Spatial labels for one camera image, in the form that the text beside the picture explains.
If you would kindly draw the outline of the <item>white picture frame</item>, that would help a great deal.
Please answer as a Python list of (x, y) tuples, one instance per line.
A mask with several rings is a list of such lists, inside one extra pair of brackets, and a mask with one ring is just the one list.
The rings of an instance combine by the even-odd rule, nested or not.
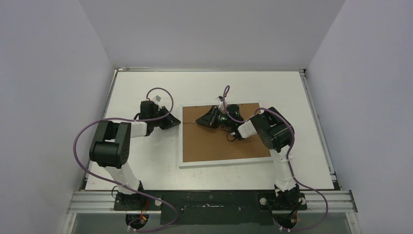
[(212, 103), (182, 104), (179, 107), (179, 156), (183, 168), (201, 168), (271, 162), (270, 150), (258, 135), (236, 140), (221, 127), (211, 129), (195, 120), (208, 112)]

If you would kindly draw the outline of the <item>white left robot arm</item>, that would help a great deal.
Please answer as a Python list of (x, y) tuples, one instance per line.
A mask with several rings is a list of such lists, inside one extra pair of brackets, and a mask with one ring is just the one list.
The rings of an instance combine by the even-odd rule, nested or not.
[(141, 102), (134, 122), (98, 122), (89, 151), (90, 160), (103, 167), (112, 180), (120, 183), (118, 191), (127, 195), (126, 203), (133, 210), (145, 205), (145, 196), (138, 192), (143, 192), (142, 182), (128, 164), (131, 138), (147, 137), (156, 127), (168, 130), (180, 123), (165, 106), (150, 100)]

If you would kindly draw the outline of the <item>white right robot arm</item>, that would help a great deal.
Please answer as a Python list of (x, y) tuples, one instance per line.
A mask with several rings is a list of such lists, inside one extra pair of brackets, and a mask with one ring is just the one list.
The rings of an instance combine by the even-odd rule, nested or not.
[(212, 106), (195, 120), (195, 123), (212, 129), (223, 128), (235, 140), (258, 136), (270, 150), (276, 168), (275, 202), (281, 209), (288, 209), (295, 202), (290, 190), (297, 187), (290, 163), (290, 151), (295, 143), (292, 125), (273, 107), (258, 108), (253, 116), (244, 119), (237, 104)]

